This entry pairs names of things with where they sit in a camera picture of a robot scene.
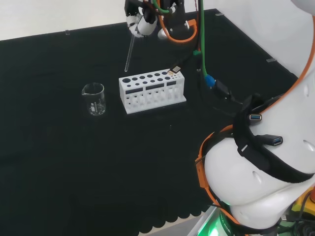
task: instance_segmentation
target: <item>black table surface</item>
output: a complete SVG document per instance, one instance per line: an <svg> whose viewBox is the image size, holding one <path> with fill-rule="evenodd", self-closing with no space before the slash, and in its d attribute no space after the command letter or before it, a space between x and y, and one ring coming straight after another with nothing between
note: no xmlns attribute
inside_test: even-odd
<svg viewBox="0 0 315 236"><path fill-rule="evenodd" d="M285 92L296 77L216 13L205 13L208 73L238 100ZM121 23L0 42L1 236L133 236L206 210L194 160L231 117L201 100L193 58L187 102L127 115L118 78L169 68L191 47L137 39L125 73L130 38ZM81 97L90 82L105 86L100 119Z"/></svg>

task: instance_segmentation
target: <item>green cable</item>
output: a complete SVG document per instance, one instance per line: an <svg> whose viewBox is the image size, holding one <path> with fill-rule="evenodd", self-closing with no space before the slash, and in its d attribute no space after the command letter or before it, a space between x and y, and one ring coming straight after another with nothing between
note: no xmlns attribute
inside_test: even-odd
<svg viewBox="0 0 315 236"><path fill-rule="evenodd" d="M205 16L203 12L203 0L200 1L200 10L201 10L201 55L202 55L202 73L204 76L207 76L206 62L205 62Z"/></svg>
<svg viewBox="0 0 315 236"><path fill-rule="evenodd" d="M157 3L157 0L152 0L152 1L156 9L159 10L159 12L164 13L164 14L169 13L169 10L163 10L162 8L160 8L160 6Z"/></svg>

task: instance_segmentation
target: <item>orange trim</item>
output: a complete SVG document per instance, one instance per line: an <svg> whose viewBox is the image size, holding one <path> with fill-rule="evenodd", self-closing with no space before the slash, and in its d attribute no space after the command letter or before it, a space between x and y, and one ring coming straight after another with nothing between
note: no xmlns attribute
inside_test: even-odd
<svg viewBox="0 0 315 236"><path fill-rule="evenodd" d="M165 25L164 25L162 16L159 15L159 16L158 16L158 20L159 20L159 23L161 24L162 29L164 30L164 33L166 34L167 38L168 38L169 40L171 40L172 42L174 42L174 43L189 43L189 42L191 42L191 41L196 37L196 35L197 35L198 29L197 29L197 22L196 22L195 19L192 19L192 20L188 21L189 26L192 26L192 27L193 27L193 34L192 34L192 36L191 36L190 38L184 39L184 40L178 40L178 39L172 38L172 37L169 35L169 33L168 33L168 31L167 31L167 29L166 29L166 27L165 27Z"/></svg>

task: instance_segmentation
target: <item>white wall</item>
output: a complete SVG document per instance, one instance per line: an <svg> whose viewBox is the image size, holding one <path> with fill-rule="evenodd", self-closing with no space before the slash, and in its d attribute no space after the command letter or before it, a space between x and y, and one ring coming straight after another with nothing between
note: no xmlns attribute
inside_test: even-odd
<svg viewBox="0 0 315 236"><path fill-rule="evenodd" d="M125 0L1 0L0 40L125 21ZM312 41L312 18L290 0L204 0L299 75ZM194 11L194 0L186 0Z"/></svg>

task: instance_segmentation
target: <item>glass beaker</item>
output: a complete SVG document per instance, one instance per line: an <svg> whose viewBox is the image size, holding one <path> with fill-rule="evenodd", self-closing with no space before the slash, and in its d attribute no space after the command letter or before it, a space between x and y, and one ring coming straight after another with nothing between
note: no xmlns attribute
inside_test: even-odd
<svg viewBox="0 0 315 236"><path fill-rule="evenodd" d="M82 96L85 98L88 111L91 115L99 116L105 112L105 95L102 84L91 83L85 85L82 89Z"/></svg>

